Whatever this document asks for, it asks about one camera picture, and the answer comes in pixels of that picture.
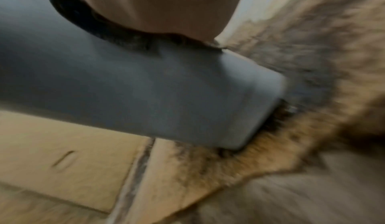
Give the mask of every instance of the wooden edge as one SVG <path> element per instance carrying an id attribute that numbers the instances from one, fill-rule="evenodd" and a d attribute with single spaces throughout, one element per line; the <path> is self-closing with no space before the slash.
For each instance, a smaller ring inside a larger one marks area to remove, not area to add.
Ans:
<path id="1" fill-rule="evenodd" d="M 149 138 L 147 142 L 141 145 L 138 149 L 135 161 L 130 168 L 129 174 L 120 190 L 115 206 L 111 214 L 106 219 L 105 224 L 119 224 L 124 221 L 128 210 L 134 202 L 139 185 L 142 182 L 154 142 L 154 138 Z"/>

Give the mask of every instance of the skin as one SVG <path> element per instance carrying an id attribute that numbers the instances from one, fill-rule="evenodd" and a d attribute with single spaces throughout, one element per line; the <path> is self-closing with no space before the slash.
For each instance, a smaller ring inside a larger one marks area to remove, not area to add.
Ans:
<path id="1" fill-rule="evenodd" d="M 86 0 L 122 26 L 211 41 L 226 27 L 239 0 Z"/>

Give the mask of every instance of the white wall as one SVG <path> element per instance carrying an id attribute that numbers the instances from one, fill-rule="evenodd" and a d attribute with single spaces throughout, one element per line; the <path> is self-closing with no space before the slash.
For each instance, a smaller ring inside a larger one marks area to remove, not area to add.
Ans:
<path id="1" fill-rule="evenodd" d="M 240 0 L 237 9 L 224 31 L 217 37 L 225 43 L 246 21 L 258 22 L 273 17 L 290 0 Z"/>

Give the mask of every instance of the gray pipe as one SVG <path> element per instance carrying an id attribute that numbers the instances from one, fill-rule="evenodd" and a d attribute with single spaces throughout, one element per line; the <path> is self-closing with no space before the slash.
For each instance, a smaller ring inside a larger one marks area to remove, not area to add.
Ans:
<path id="1" fill-rule="evenodd" d="M 49 0 L 0 0 L 0 55 L 5 109 L 209 147 L 241 148 L 284 90 L 282 75 L 229 51 L 165 40 L 129 51 Z"/>

